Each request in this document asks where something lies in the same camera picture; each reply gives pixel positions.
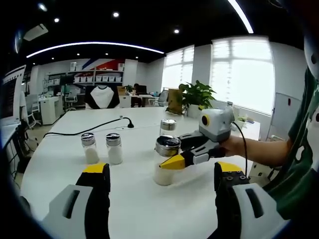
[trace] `glass jar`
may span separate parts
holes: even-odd
[[[160,168],[160,164],[170,157],[178,154],[180,149],[180,139],[171,135],[162,135],[157,138],[155,146],[155,172],[153,180],[161,185],[168,186],[172,184],[175,171]]]
[[[109,161],[111,164],[123,162],[121,137],[118,133],[106,135],[106,146],[108,148]]]
[[[176,136],[177,122],[173,119],[162,119],[160,121],[159,135],[171,135]]]
[[[84,133],[81,135],[81,142],[84,149],[86,162],[88,164],[98,163],[100,158],[96,150],[95,136],[93,133]]]

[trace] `window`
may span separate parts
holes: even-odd
[[[194,46],[189,46],[167,54],[161,89],[178,88],[181,83],[191,83],[193,60]]]
[[[271,115],[275,74],[268,39],[213,40],[209,84],[217,100]]]

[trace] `silver cap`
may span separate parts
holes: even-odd
[[[160,121],[160,128],[164,130],[173,131],[176,129],[177,122],[173,119],[162,119]]]
[[[159,155],[172,157],[178,154],[180,149],[180,139],[170,135],[162,135],[157,138],[155,150]]]
[[[118,133],[109,133],[106,135],[107,146],[119,146],[121,144],[121,136]]]
[[[81,135],[81,141],[83,146],[90,146],[95,143],[94,133],[84,133]]]

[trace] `human arm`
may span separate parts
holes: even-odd
[[[292,141],[261,142],[246,139],[247,157],[254,162],[267,166],[281,166],[286,162],[287,155],[292,147]],[[245,157],[244,140],[230,136],[221,143],[226,149],[226,156],[239,155]]]

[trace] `person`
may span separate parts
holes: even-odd
[[[139,86],[140,85],[138,83],[134,84],[135,92],[137,92]],[[142,99],[138,97],[131,97],[131,108],[134,108],[136,104],[139,106],[139,108],[142,107]]]
[[[287,141],[261,142],[246,139],[247,157],[267,166],[282,166],[277,177],[264,187],[277,202],[277,211],[291,219],[311,191],[319,169],[319,84],[309,68],[298,115]],[[226,156],[245,157],[242,138],[231,136],[222,143]]]

